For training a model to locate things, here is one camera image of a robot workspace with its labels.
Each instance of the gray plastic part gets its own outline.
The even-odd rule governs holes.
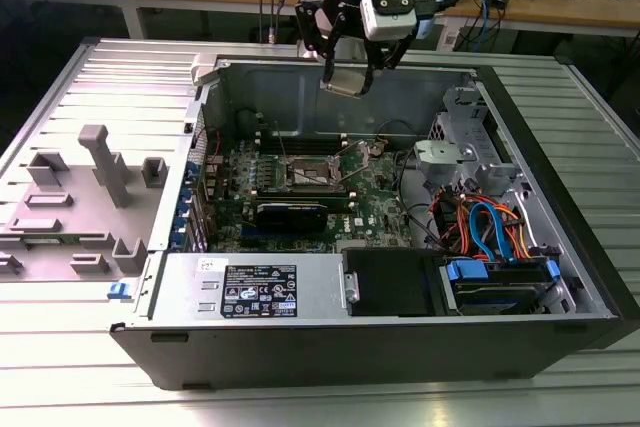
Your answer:
[[[14,219],[9,230],[20,232],[59,232],[62,224],[58,219]]]
[[[102,237],[80,237],[80,245],[85,249],[111,249],[116,241],[111,232],[105,233]]]
[[[33,181],[43,190],[50,187],[60,187],[60,182],[55,173],[67,170],[69,170],[67,164],[64,163],[64,160],[57,152],[39,152],[27,166],[27,171]]]
[[[85,125],[80,131],[78,142],[91,153],[113,205],[123,209],[129,204],[129,194],[107,146],[108,135],[109,131],[104,125]]]
[[[164,187],[169,169],[162,157],[147,157],[142,163],[142,177],[150,189]]]
[[[73,204],[73,198],[67,194],[33,194],[28,195],[24,201],[32,209],[46,207],[69,207]]]
[[[109,264],[102,254],[73,254],[69,265],[77,274],[97,274],[109,272]]]
[[[129,252],[122,239],[118,239],[111,254],[123,274],[140,275],[147,260],[147,248],[142,239],[136,241],[132,252]]]
[[[130,203],[126,209],[114,207],[107,189],[100,187],[93,175],[91,165],[69,165],[69,171],[57,172],[61,186],[57,191],[43,192],[32,183],[23,199],[43,193],[68,193],[73,197],[69,206],[32,209],[24,200],[16,204],[13,216],[0,227],[0,251],[14,255],[23,265],[22,281],[74,281],[87,280],[94,276],[100,280],[117,280],[125,274],[111,254],[114,239],[122,239],[133,247],[138,238],[148,245],[153,221],[163,189],[148,189],[145,185],[141,165],[130,168],[127,191]],[[9,229],[14,219],[55,218],[62,224],[59,232],[18,232]],[[106,274],[78,274],[69,262],[73,254],[100,253],[109,264]]]
[[[127,169],[127,166],[124,163],[122,154],[120,152],[114,152],[111,154],[111,158],[113,159],[113,163],[116,165],[116,172],[118,172],[120,178],[126,185],[127,181],[129,180],[129,169]],[[98,169],[93,169],[93,175],[95,175],[98,184],[104,187],[104,178],[102,177],[102,172]]]
[[[6,255],[0,252],[0,274],[18,275],[22,270],[22,264],[13,255]]]
[[[0,238],[0,249],[29,250],[29,246],[24,243],[24,241],[20,237],[2,237]]]

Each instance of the metal bracket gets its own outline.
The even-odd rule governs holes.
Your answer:
[[[164,252],[154,252],[147,257],[138,292],[136,292],[137,302],[134,309],[136,317],[147,320],[153,318],[155,300],[160,290],[160,279],[162,278],[164,264]]]
[[[344,296],[350,304],[355,304],[360,300],[358,274],[355,272],[348,272],[344,274]]]
[[[204,85],[217,77],[220,66],[217,54],[197,54],[191,63],[191,82],[193,85]]]
[[[576,302],[562,278],[542,297],[541,304],[547,307],[552,314],[575,314],[577,312]]]

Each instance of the power supply label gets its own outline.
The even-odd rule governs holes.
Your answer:
[[[222,316],[296,317],[295,265],[228,265],[224,273]]]

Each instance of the white cable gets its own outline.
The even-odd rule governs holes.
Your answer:
[[[531,239],[531,243],[534,247],[538,246],[538,242],[536,242],[535,237],[533,236],[533,230],[531,229],[531,222],[529,222],[529,214],[527,213],[527,209],[524,207],[524,203],[520,199],[520,195],[517,192],[514,192],[514,197],[518,201],[518,205],[520,206],[520,210],[522,211],[522,216],[524,217],[524,221],[527,225],[527,231],[529,232],[529,238]]]

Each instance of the motherboard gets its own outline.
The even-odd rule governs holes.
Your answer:
[[[207,157],[209,251],[411,246],[395,193],[395,157],[374,140],[227,146]]]

